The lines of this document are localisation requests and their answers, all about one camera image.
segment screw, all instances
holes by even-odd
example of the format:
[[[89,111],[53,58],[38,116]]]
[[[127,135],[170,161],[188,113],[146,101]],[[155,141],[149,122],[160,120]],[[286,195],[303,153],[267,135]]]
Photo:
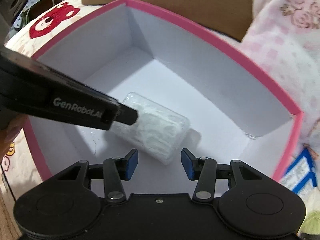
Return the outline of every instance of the screw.
[[[109,192],[109,194],[108,194],[108,198],[113,199],[113,200],[120,199],[120,198],[122,198],[123,196],[124,196],[123,193],[120,192],[120,191],[111,191],[111,192]]]
[[[196,197],[199,199],[208,199],[211,198],[211,193],[208,191],[198,191]]]

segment transparent plastic wrap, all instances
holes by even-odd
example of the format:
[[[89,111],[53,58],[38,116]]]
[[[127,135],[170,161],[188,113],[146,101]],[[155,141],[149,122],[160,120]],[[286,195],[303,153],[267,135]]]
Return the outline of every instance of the transparent plastic wrap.
[[[132,126],[114,122],[111,131],[164,165],[169,164],[180,152],[189,119],[134,92],[126,96],[123,104],[138,111],[138,120]]]

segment white package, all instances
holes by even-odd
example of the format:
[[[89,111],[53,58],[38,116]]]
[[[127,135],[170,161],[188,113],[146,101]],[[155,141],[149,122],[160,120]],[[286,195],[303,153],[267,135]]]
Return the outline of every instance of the white package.
[[[164,165],[169,164],[181,150],[189,119],[134,92],[126,96],[123,104],[138,111],[138,120],[131,126],[114,122],[111,131]]]

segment black robotic gripper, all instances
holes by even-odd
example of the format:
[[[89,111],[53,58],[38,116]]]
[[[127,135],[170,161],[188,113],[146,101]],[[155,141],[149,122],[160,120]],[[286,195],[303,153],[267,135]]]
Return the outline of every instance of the black robotic gripper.
[[[14,206],[20,239],[180,240],[299,239],[305,217],[302,200],[290,190],[239,160],[230,165],[195,158],[181,151],[190,180],[188,194],[131,194],[130,180],[138,151],[124,158],[89,165],[79,161],[22,195]],[[103,179],[105,198],[90,191],[92,179]],[[214,198],[216,179],[228,179],[229,190]]]

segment clear plastic container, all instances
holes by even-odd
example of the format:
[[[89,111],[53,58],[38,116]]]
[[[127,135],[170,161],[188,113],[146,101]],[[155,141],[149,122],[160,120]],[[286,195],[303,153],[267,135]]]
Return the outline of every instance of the clear plastic container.
[[[123,104],[138,111],[138,120],[132,126],[114,122],[111,131],[164,165],[169,164],[181,150],[189,119],[134,92],[126,96]]]

